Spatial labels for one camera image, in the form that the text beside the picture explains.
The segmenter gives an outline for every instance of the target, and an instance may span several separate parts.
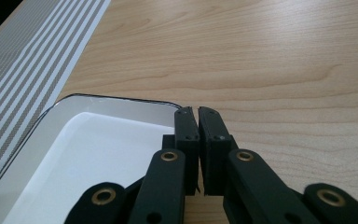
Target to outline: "white tray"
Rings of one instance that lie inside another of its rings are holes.
[[[72,95],[38,120],[0,179],[0,223],[63,223],[101,182],[145,175],[178,105]]]

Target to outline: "striped mat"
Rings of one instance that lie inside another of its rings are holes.
[[[109,0],[24,0],[0,31],[0,175],[57,99]]]

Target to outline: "gray striped fabric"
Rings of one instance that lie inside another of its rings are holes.
[[[0,32],[0,174],[58,97],[109,0],[27,0]]]

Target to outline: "wooden table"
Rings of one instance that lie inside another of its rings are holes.
[[[358,199],[358,1],[114,0],[75,92],[212,107],[290,188]],[[222,198],[186,197],[185,222],[227,222]]]

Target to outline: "wood grain surface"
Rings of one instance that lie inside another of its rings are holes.
[[[290,188],[358,200],[358,1],[115,0],[75,92],[212,107]],[[222,199],[186,197],[185,222],[227,222]]]

